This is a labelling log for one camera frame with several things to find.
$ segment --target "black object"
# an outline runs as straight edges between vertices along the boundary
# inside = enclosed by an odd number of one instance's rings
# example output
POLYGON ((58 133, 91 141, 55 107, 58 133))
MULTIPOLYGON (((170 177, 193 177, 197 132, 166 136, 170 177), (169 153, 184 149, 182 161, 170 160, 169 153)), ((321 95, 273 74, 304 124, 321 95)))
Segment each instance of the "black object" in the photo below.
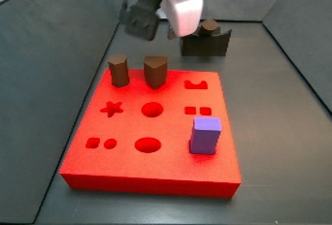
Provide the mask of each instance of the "black object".
POLYGON ((232 30, 221 34, 221 27, 213 21, 205 20, 197 31, 182 37, 182 56, 226 55, 232 30))
POLYGON ((126 32, 133 36, 151 41, 155 36, 159 17, 157 10, 162 0, 139 0, 130 12, 121 13, 121 22, 126 24, 126 32))

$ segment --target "brown cylinder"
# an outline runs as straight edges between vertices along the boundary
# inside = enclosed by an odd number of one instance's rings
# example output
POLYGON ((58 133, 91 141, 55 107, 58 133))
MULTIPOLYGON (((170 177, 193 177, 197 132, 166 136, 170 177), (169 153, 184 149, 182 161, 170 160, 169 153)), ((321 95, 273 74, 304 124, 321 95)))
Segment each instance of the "brown cylinder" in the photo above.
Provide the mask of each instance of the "brown cylinder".
POLYGON ((168 57, 147 56, 145 58, 145 81, 153 89, 158 89, 166 82, 168 57))
POLYGON ((111 84, 115 87, 123 87, 130 83, 129 66, 126 55, 117 54, 109 58, 109 70, 111 75, 111 84))
POLYGON ((220 28, 220 24, 214 19, 206 19, 200 27, 200 35, 212 35, 213 32, 220 28))

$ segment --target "red shape sorter board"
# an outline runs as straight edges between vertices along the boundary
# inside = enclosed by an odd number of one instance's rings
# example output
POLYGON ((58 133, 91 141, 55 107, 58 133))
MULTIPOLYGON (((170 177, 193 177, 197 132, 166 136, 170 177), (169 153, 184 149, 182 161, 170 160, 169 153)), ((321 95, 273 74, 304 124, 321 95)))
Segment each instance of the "red shape sorter board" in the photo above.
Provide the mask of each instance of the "red shape sorter board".
POLYGON ((106 70, 62 163, 74 189, 230 198, 241 184, 217 73, 169 71, 153 90, 143 70, 111 85, 106 70), (196 116, 216 116, 214 155, 189 153, 196 116))

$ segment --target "brown pentagon block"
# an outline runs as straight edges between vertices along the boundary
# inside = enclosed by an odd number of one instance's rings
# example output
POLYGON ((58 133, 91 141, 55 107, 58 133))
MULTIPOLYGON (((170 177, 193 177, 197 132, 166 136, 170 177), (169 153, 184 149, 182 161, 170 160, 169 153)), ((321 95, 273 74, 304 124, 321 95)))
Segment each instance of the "brown pentagon block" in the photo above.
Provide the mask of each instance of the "brown pentagon block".
POLYGON ((145 58, 145 81, 153 89, 158 89, 166 82, 168 57, 147 56, 145 58))
POLYGON ((115 87, 123 87, 130 83, 127 57, 122 54, 113 55, 109 58, 109 70, 111 72, 111 84, 115 87))

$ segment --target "purple cube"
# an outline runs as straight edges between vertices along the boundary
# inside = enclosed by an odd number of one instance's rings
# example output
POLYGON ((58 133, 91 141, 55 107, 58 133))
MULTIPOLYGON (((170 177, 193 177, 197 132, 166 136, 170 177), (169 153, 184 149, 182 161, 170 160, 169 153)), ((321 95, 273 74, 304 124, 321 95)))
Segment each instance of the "purple cube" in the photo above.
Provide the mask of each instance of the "purple cube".
POLYGON ((222 121, 218 117, 197 116, 193 120, 190 153, 214 154, 222 132, 222 121))

